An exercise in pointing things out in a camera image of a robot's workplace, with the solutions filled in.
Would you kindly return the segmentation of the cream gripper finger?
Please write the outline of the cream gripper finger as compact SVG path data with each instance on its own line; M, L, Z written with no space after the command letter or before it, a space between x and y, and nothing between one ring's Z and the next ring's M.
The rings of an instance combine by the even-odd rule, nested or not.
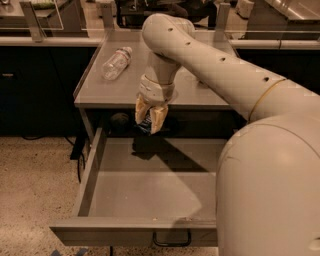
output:
M159 132L163 126L165 118L168 114L168 106L153 106L150 108L150 117L151 117L151 133L155 134Z
M140 124L146 116L150 104L145 101L142 95L138 95L135 104L135 121L137 124Z

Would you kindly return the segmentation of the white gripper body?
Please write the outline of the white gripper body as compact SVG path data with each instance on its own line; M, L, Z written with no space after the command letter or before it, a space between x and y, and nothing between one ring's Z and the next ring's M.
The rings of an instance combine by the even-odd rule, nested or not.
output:
M137 104L161 106L167 104L173 97L175 84L173 82L160 84L141 76Z

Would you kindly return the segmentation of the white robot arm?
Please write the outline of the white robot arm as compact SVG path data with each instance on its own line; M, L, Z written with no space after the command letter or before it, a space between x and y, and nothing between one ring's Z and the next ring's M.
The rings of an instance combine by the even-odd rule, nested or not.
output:
M153 14L142 37L150 54L137 122L160 130L179 67L247 122L216 171L219 256L320 256L320 96L199 42L186 19Z

